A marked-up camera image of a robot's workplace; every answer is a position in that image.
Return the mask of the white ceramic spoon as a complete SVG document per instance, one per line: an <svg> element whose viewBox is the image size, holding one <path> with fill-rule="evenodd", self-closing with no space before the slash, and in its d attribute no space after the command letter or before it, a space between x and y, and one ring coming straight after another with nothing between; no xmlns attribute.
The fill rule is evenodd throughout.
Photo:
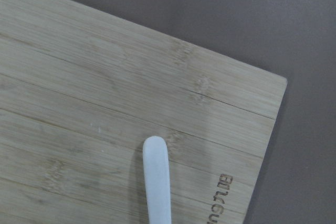
<svg viewBox="0 0 336 224"><path fill-rule="evenodd" d="M151 136L143 144L143 171L149 223L171 223L170 169L163 138Z"/></svg>

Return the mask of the bamboo cutting board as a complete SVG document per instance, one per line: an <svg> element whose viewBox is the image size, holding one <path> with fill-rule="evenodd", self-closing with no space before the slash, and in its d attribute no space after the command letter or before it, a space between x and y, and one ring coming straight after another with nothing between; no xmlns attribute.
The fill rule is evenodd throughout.
<svg viewBox="0 0 336 224"><path fill-rule="evenodd" d="M173 223L242 223L286 87L70 0L1 0L1 223L148 223L153 135Z"/></svg>

